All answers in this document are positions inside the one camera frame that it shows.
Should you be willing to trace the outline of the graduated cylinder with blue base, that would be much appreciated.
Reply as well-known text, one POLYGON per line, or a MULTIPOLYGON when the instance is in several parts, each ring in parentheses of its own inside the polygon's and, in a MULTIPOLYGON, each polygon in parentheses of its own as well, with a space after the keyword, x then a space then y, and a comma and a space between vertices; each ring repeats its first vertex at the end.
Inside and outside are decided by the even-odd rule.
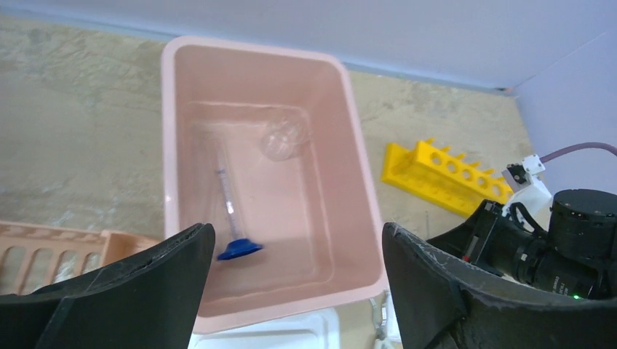
POLYGON ((230 241, 226 248, 217 256, 218 261, 233 260, 256 253, 263 249, 263 245, 248 238, 241 227, 239 211, 235 204, 234 189, 231 184, 227 158, 223 146, 215 144, 215 173, 220 183, 224 207, 227 213, 230 241))

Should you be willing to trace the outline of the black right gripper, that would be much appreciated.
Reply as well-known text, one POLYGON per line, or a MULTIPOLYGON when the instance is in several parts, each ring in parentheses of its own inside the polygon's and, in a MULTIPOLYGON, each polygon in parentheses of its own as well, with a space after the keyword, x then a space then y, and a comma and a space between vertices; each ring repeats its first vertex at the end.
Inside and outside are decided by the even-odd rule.
POLYGON ((551 289, 545 244, 501 214, 503 205, 484 200, 459 226, 427 242, 496 276, 508 275, 537 289, 551 289))

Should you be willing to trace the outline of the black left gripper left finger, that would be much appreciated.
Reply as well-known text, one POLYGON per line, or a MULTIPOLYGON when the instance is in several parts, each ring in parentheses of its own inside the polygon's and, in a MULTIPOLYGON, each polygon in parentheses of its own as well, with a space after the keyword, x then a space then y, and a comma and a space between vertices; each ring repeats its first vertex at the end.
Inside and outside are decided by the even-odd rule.
POLYGON ((3 348, 187 348, 215 230, 156 246, 27 295, 1 297, 3 348))

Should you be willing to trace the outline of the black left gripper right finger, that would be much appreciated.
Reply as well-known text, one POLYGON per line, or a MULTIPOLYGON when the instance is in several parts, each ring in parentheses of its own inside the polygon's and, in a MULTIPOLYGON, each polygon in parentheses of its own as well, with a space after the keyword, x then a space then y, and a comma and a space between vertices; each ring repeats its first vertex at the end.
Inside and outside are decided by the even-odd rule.
POLYGON ((616 301, 574 299, 494 276, 395 222, 383 259, 405 348, 614 348, 616 301))

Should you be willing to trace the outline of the clear glass beaker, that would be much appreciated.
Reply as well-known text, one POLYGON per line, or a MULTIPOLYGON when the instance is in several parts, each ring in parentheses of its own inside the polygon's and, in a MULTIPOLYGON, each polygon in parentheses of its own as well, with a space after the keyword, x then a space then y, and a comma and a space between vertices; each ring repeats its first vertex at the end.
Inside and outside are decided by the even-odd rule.
POLYGON ((285 161, 296 156, 309 140, 309 127, 304 117, 282 115, 273 117, 260 139, 260 151, 272 161, 285 161))

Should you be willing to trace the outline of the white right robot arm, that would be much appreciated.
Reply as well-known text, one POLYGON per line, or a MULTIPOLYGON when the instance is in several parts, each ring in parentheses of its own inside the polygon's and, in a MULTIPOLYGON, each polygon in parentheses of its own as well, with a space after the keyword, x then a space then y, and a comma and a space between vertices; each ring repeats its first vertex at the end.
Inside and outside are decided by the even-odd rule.
POLYGON ((616 297, 616 195, 561 190, 542 228, 522 203, 484 200, 428 243, 496 276, 575 299, 616 297))

